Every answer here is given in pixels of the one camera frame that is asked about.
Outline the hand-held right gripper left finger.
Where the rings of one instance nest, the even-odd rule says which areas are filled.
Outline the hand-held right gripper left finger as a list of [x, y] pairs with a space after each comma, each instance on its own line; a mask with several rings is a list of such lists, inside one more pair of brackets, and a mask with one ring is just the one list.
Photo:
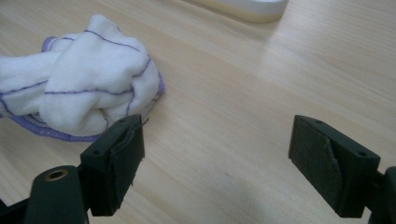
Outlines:
[[95, 217], [116, 213], [144, 157], [140, 115], [116, 121], [80, 155], [83, 197]]

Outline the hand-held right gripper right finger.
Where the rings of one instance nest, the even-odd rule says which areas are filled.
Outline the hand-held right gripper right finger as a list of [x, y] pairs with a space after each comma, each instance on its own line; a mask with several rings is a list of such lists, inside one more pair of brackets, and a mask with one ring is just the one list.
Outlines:
[[325, 122], [294, 117], [289, 158], [339, 217], [361, 217], [380, 157]]

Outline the white cloth with purple grid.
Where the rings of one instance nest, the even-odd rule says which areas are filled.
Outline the white cloth with purple grid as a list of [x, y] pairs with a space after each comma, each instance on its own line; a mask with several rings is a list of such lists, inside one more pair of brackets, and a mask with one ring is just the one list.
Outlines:
[[45, 39], [37, 54], [0, 56], [0, 119], [38, 135], [90, 142], [114, 122], [146, 117], [164, 91], [144, 45], [103, 15]]

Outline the white wire rack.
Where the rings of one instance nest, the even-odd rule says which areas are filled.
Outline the white wire rack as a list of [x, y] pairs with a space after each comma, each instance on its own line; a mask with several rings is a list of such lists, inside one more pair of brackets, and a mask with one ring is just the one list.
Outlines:
[[289, 0], [185, 0], [220, 15], [253, 23], [270, 23], [282, 18]]

